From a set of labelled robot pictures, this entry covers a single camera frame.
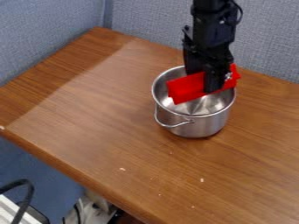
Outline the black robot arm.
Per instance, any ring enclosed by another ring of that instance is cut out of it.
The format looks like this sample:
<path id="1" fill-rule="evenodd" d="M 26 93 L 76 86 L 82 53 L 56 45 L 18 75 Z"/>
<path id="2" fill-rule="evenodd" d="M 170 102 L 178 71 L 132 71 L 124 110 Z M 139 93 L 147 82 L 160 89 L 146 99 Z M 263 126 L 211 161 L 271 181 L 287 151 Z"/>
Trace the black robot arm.
<path id="1" fill-rule="evenodd" d="M 230 45 L 243 10 L 235 0 L 192 0 L 192 26 L 183 31 L 183 62 L 188 75 L 204 72 L 203 93 L 224 87 L 234 56 Z"/>

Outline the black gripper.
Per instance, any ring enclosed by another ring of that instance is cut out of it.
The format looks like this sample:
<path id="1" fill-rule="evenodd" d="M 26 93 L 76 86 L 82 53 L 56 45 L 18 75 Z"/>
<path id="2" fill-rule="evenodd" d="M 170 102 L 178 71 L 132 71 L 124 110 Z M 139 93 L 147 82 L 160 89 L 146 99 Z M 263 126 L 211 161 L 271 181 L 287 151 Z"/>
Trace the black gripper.
<path id="1" fill-rule="evenodd" d="M 235 11 L 196 11 L 192 26 L 183 31 L 183 61 L 187 74 L 204 71 L 203 90 L 207 94 L 224 86 L 234 56 L 230 44 L 236 34 Z"/>

